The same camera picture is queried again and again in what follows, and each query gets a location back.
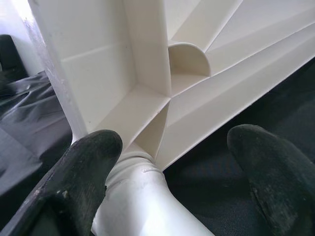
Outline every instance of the dark floor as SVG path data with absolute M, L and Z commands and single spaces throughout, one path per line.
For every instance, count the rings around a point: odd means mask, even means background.
M 314 162 L 315 59 L 164 171 L 174 196 L 216 236 L 271 235 L 226 145 L 229 129 L 244 123 L 288 139 Z

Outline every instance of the white plastic leg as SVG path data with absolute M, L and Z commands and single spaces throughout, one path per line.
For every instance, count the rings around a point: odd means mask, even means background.
M 96 236 L 213 236 L 174 198 L 163 172 L 147 158 L 117 163 L 106 186 L 92 226 Z

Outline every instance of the white wall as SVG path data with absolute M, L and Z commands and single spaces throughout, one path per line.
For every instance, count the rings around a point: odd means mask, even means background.
M 29 75 L 44 70 L 12 0 L 0 0 L 0 34 L 11 35 Z

